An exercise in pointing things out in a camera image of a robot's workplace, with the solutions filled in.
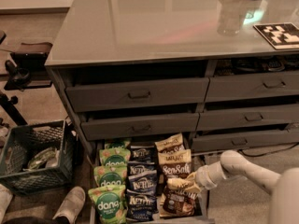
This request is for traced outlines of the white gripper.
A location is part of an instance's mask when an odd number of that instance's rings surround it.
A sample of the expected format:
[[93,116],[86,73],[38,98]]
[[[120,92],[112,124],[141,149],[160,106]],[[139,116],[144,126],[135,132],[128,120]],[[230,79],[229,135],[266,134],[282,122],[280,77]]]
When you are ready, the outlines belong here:
[[200,187],[214,189],[225,179],[226,175],[221,164],[215,162],[201,166],[196,172],[190,173],[186,178],[168,178],[167,186],[172,190],[180,189],[189,193],[200,193]]

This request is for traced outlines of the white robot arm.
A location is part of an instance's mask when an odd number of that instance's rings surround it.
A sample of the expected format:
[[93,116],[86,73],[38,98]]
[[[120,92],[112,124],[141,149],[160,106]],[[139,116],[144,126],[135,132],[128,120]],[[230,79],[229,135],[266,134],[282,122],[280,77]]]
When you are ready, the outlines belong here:
[[220,160],[204,165],[186,178],[169,178],[171,190],[200,193],[214,189],[231,176],[244,176],[271,196],[267,224],[299,224],[299,169],[276,173],[248,161],[233,150],[226,150]]

